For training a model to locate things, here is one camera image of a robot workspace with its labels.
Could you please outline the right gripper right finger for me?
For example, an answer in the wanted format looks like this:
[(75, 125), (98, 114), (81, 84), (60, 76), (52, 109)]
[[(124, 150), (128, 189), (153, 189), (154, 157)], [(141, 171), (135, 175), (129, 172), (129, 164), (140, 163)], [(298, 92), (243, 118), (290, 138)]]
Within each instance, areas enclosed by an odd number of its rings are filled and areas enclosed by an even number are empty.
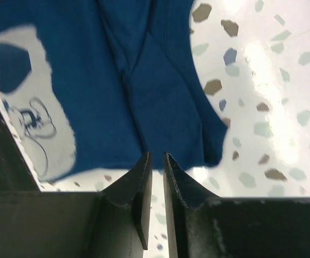
[(310, 198), (220, 197), (164, 154), (170, 257), (310, 257)]

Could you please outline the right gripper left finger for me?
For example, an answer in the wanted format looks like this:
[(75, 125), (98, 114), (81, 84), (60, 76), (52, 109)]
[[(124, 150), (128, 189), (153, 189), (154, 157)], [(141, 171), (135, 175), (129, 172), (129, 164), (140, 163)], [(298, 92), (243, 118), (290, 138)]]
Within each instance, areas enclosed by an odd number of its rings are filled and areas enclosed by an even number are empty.
[(0, 257), (142, 257), (152, 155), (100, 192), (0, 192)]

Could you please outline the blue t shirt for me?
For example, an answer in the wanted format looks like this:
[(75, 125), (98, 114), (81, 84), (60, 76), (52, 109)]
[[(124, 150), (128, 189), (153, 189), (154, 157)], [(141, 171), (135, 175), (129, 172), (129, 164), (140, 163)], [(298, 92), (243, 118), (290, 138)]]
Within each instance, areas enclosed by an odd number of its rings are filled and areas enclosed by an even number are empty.
[(192, 1), (0, 1), (0, 94), (40, 181), (218, 165), (227, 127), (199, 82)]

